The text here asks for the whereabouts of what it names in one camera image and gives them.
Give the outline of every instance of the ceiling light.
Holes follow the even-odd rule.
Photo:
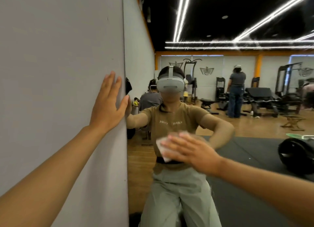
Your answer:
[[[181,11],[182,11],[182,4],[183,4],[183,0],[180,0],[178,14],[177,14],[177,20],[176,20],[176,23],[175,23],[175,34],[173,35],[173,41],[174,42],[175,42],[175,38],[177,36],[179,20],[180,20],[180,15],[181,15]]]
[[[183,14],[182,14],[182,18],[181,18],[181,22],[180,22],[180,27],[179,27],[179,32],[178,32],[178,37],[177,37],[177,39],[176,39],[176,42],[178,42],[179,39],[180,39],[180,35],[181,35],[181,32],[182,32],[182,27],[183,27],[185,15],[186,15],[187,7],[189,6],[189,1],[190,1],[190,0],[185,0],[184,9],[183,9]]]
[[[248,30],[245,30],[242,34],[240,34],[234,40],[239,41],[239,40],[245,38],[246,36],[250,35],[252,32],[257,30],[258,28],[262,27],[264,24],[270,22],[271,20],[278,17],[279,15],[281,15],[282,13],[284,13],[285,11],[290,9],[291,7],[295,6],[296,4],[300,3],[301,1],[303,1],[303,0],[289,0],[287,3],[282,5],[280,8],[275,10],[273,13],[271,13],[270,15],[268,15],[267,17],[262,19],[260,22],[258,22],[257,24],[255,24],[254,26],[249,28]]]
[[[296,41],[302,41],[304,39],[312,38],[312,37],[314,37],[314,33],[297,38]]]
[[[314,49],[314,46],[273,46],[273,47],[165,47],[176,50],[269,50],[269,49]]]
[[[254,41],[183,41],[166,42],[167,44],[287,44],[287,43],[314,43],[314,40],[254,40]]]

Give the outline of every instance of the weight bench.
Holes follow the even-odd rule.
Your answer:
[[[290,128],[292,131],[305,131],[305,129],[301,129],[298,126],[298,123],[301,120],[305,120],[305,118],[301,118],[298,116],[293,116],[293,115],[283,115],[284,117],[287,118],[287,123],[285,125],[281,125],[283,128]]]
[[[212,100],[207,100],[207,99],[200,99],[200,101],[202,102],[201,108],[204,110],[207,110],[210,114],[219,114],[218,112],[212,112],[210,110],[210,106],[215,103],[216,101],[212,101]]]

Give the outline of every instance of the wooden floor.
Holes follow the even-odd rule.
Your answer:
[[[219,118],[232,123],[236,129],[235,136],[252,138],[287,138],[286,133],[302,135],[314,135],[314,111],[302,110],[300,117],[306,118],[300,122],[300,127],[305,131],[291,131],[282,128],[286,118],[279,116],[253,118],[242,116],[240,119],[230,119],[224,112],[219,111]],[[211,135],[212,131],[198,127],[197,135]],[[136,134],[128,141],[128,191],[129,191],[129,213],[141,212],[152,183],[152,168],[156,156],[152,146],[142,146],[142,137]]]

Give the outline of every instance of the logo on wall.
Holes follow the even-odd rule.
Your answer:
[[[175,61],[175,62],[169,62],[169,65],[170,65],[170,66],[178,66],[179,68],[182,67],[182,64],[183,64],[183,62],[177,62],[177,61]]]
[[[206,76],[211,75],[214,71],[214,68],[208,68],[208,67],[206,67],[206,68],[200,67],[200,69],[201,69],[202,74],[206,75]]]
[[[307,76],[312,74],[314,69],[313,68],[309,68],[309,67],[305,67],[305,68],[299,68],[298,71],[299,71],[299,75],[301,77],[307,77]]]

